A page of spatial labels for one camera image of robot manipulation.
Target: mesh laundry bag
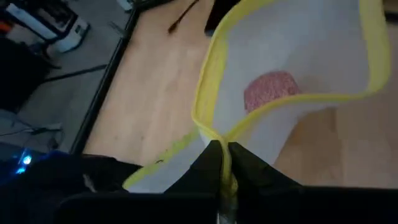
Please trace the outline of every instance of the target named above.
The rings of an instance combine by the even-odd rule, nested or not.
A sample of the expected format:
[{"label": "mesh laundry bag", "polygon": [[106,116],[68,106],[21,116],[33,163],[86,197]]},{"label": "mesh laundry bag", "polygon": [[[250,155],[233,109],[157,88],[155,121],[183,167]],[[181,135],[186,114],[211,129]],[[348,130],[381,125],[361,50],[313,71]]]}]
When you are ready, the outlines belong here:
[{"label": "mesh laundry bag", "polygon": [[[223,192],[237,187],[228,142],[273,164],[303,115],[380,90],[389,57],[379,0],[242,0],[215,31],[192,109],[205,144],[222,143]],[[300,93],[247,114],[245,89],[273,71],[291,74]]]}]

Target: black wire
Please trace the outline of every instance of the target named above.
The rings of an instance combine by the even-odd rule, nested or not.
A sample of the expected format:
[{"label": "black wire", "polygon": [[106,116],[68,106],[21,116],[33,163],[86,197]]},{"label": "black wire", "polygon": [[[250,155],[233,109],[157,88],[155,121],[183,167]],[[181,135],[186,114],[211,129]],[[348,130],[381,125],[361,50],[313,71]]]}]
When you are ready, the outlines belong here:
[{"label": "black wire", "polygon": [[98,70],[105,69],[107,66],[108,66],[108,64],[97,65],[97,66],[94,66],[92,68],[83,69],[83,70],[80,70],[80,71],[77,71],[77,72],[72,72],[72,73],[68,73],[68,74],[64,74],[64,75],[59,75],[59,76],[52,77],[52,78],[46,78],[45,80],[42,81],[41,84],[47,83],[47,82],[53,82],[53,81],[57,81],[57,80],[63,80],[65,78],[71,78],[71,77],[75,77],[75,76],[78,76],[78,75],[84,75],[84,74],[87,74],[87,73],[90,73],[90,72],[95,72],[95,71],[98,71]]},{"label": "black wire", "polygon": [[[58,148],[60,147],[62,141],[63,141],[64,138],[65,138],[65,132],[63,131],[63,129],[59,129],[59,130],[47,130],[46,132],[42,132],[42,133],[39,133],[39,134],[48,133],[48,132],[54,132],[54,134],[52,135],[52,137],[51,137],[50,139],[54,139],[54,141],[58,144],[58,147],[53,148],[53,147],[50,145],[50,141],[48,141],[47,144],[46,144],[46,146],[47,146],[47,153],[48,153],[48,152],[51,152],[51,151],[54,150],[54,149],[58,149]],[[55,137],[55,136],[57,135],[57,133],[60,133],[60,134],[61,134],[59,140],[57,140],[56,137]],[[36,138],[32,138],[33,136],[36,136],[36,135],[39,135],[39,134],[32,134],[32,133],[30,133],[30,135],[28,136],[28,138],[27,138],[27,139],[24,141],[24,143],[22,144],[22,147],[21,147],[21,148],[25,148],[26,145],[27,145],[27,143],[30,142],[30,140],[35,140],[38,144],[42,144],[42,143],[39,142]]]},{"label": "black wire", "polygon": [[33,131],[34,128],[25,128],[25,129],[21,129],[21,130],[18,130],[18,131],[11,132],[11,133],[0,134],[0,137],[9,136],[9,135],[13,135],[13,134],[19,134],[19,133],[23,133],[24,131],[28,131],[28,130],[32,130]]}]

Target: black cable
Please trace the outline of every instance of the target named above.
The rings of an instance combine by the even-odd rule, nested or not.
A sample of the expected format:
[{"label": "black cable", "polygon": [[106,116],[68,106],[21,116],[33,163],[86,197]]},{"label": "black cable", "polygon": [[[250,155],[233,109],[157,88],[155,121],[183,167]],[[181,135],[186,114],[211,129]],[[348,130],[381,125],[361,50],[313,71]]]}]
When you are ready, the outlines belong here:
[{"label": "black cable", "polygon": [[18,131],[11,132],[11,133],[0,134],[0,137],[9,136],[9,135],[13,135],[13,134],[19,134],[19,133],[22,133],[22,132],[28,131],[28,130],[32,130],[33,131],[34,128],[25,128],[25,129],[21,129],[21,130],[18,130]]},{"label": "black cable", "polygon": [[68,73],[68,74],[59,75],[57,77],[47,78],[47,79],[43,80],[41,84],[47,83],[47,82],[56,81],[56,80],[62,80],[64,78],[71,78],[71,77],[75,77],[75,76],[78,76],[78,75],[84,75],[86,73],[95,72],[95,71],[98,71],[98,70],[105,69],[107,66],[108,65],[105,65],[105,64],[104,65],[97,65],[97,66],[94,66],[92,68],[83,69],[83,70],[80,70],[80,71],[77,71],[77,72],[71,72],[71,73]]}]

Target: black object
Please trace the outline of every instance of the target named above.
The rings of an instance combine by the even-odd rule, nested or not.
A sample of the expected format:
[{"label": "black object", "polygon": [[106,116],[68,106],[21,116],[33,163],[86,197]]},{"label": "black object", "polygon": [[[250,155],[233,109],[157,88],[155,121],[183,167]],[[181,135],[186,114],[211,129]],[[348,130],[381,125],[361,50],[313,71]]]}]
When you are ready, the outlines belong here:
[{"label": "black object", "polygon": [[386,17],[387,22],[390,22],[393,24],[398,24],[398,13],[397,12],[384,11],[384,15]]},{"label": "black object", "polygon": [[214,2],[205,27],[205,34],[207,36],[213,35],[222,18],[238,2],[240,2],[240,0],[216,0]]},{"label": "black object", "polygon": [[75,76],[78,76],[78,75],[84,75],[84,74],[87,74],[87,73],[90,73],[90,72],[95,72],[95,71],[98,71],[98,70],[105,69],[106,66],[107,65],[97,65],[97,66],[94,66],[92,68],[83,69],[83,70],[80,70],[80,71],[77,71],[77,72],[71,72],[71,73],[68,73],[68,74],[59,75],[59,76],[52,77],[52,78],[46,78],[45,80],[42,81],[41,84],[47,83],[47,82],[52,82],[52,81],[57,81],[57,80],[63,80],[65,78],[71,78],[71,77],[75,77]]},{"label": "black object", "polygon": [[49,64],[25,45],[0,38],[0,108],[17,112],[49,72]]},{"label": "black object", "polygon": [[99,83],[99,87],[97,89],[97,92],[95,93],[94,99],[91,102],[90,107],[88,108],[85,118],[80,126],[79,132],[70,149],[71,154],[81,154],[81,152],[83,152],[84,150],[88,136],[93,129],[95,120],[98,116],[98,113],[100,112],[106,94],[111,86],[113,77],[123,57],[123,53],[130,41],[131,34],[136,26],[140,13],[161,4],[168,3],[170,1],[172,0],[147,0],[139,2],[136,4],[136,8],[133,8],[130,12],[129,20],[126,24],[126,27],[124,28],[124,30],[126,31],[126,35],[120,38],[119,43],[116,46],[115,51],[113,52],[111,60],[106,67],[105,74]]},{"label": "black object", "polygon": [[84,193],[62,202],[55,223],[216,223],[221,144],[212,141],[163,194]]},{"label": "black object", "polygon": [[54,152],[0,185],[0,223],[53,223],[60,203],[90,192],[83,175],[99,192],[124,192],[122,182],[139,168],[109,157]]},{"label": "black object", "polygon": [[397,223],[398,190],[301,186],[233,142],[238,223]]},{"label": "black object", "polygon": [[169,34],[173,33],[177,26],[180,24],[181,20],[184,18],[184,16],[189,12],[189,10],[191,10],[191,8],[198,3],[199,0],[194,0],[191,5],[189,5],[187,7],[187,9],[181,14],[181,16],[169,27],[169,29],[167,30],[167,32],[169,32]]}]

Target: wooden floor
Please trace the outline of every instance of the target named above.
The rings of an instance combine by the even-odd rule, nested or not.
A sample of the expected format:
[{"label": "wooden floor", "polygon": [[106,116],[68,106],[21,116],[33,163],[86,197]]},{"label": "wooden floor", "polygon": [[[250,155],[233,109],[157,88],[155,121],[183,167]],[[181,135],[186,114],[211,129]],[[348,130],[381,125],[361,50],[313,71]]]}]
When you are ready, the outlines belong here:
[{"label": "wooden floor", "polygon": [[[167,29],[191,3],[175,0],[141,15],[85,153],[148,164],[193,127],[190,109],[209,39],[213,0],[201,0],[173,35]],[[398,57],[398,27],[390,27]],[[370,99],[304,118],[275,166],[303,184],[398,187],[398,66]]]},{"label": "wooden floor", "polygon": [[167,33],[191,2],[176,0],[141,14],[85,153],[148,164],[191,131],[213,0],[199,1],[175,33]]}]

